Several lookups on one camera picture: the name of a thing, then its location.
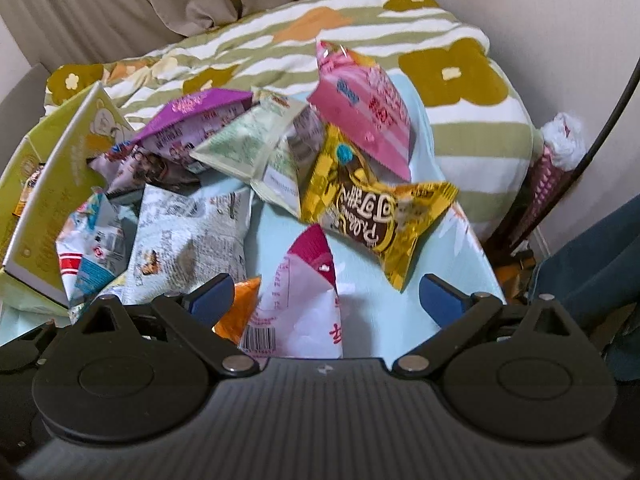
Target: white wall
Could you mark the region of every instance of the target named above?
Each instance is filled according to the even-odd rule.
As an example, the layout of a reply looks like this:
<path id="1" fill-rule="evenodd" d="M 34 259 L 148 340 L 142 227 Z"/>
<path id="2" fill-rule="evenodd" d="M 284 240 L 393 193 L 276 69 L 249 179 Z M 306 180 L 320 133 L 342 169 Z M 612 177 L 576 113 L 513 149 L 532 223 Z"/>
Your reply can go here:
<path id="1" fill-rule="evenodd" d="M 0 101 L 29 71 L 29 63 L 0 18 Z"/>
<path id="2" fill-rule="evenodd" d="M 487 33 L 542 126 L 558 111 L 599 133 L 640 56 L 640 0 L 438 0 Z M 640 91 L 572 192 L 541 224 L 553 252 L 640 194 Z"/>

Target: baseboard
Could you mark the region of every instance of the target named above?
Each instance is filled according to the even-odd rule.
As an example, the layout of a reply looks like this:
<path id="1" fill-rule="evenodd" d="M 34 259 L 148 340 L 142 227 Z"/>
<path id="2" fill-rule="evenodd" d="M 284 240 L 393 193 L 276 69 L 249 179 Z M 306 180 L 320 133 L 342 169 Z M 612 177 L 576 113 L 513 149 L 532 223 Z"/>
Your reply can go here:
<path id="1" fill-rule="evenodd" d="M 529 247 L 533 251 L 533 255 L 536 257 L 537 262 L 541 262 L 545 258 L 551 256 L 549 246 L 546 244 L 542 231 L 540 231 L 540 226 L 533 229 L 533 232 L 529 235 Z"/>

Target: orange snack bag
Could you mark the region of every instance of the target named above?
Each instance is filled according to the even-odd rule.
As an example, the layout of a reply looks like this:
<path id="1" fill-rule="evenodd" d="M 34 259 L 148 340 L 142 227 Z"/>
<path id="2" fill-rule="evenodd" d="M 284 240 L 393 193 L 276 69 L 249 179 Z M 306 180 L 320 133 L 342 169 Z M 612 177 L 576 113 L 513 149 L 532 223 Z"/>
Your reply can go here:
<path id="1" fill-rule="evenodd" d="M 220 337 L 230 339 L 238 345 L 240 344 L 244 327 L 249 322 L 249 318 L 258 304 L 260 276 L 236 283 L 235 290 L 236 297 L 231 308 L 220 318 L 220 321 L 216 323 L 212 330 Z"/>

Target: black ribbed surface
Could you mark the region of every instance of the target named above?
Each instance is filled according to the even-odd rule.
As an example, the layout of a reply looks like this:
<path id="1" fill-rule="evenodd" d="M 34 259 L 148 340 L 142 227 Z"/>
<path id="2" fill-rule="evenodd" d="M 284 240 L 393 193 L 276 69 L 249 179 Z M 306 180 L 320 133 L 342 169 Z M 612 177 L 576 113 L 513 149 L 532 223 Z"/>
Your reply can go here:
<path id="1" fill-rule="evenodd" d="M 325 364 L 333 370 L 319 372 Z M 471 431 L 421 381 L 379 360 L 270 361 L 225 381 L 193 420 L 151 442 L 82 448 L 55 440 L 20 468 L 27 480 L 623 479 L 592 438 L 509 446 Z"/>

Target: purple package flap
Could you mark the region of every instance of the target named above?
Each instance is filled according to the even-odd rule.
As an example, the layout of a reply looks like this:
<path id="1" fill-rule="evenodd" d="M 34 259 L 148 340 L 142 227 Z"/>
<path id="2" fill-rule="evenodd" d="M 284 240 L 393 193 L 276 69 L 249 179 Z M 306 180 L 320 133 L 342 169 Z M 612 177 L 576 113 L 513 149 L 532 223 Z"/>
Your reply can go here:
<path id="1" fill-rule="evenodd" d="M 244 109 L 247 110 L 251 107 L 252 97 L 253 94 L 251 92 L 223 88 L 210 88 L 195 94 L 185 95 L 165 104 L 162 110 L 142 128 L 142 131 L 132 142 L 138 143 L 148 136 L 189 117 L 238 101 L 243 102 Z"/>

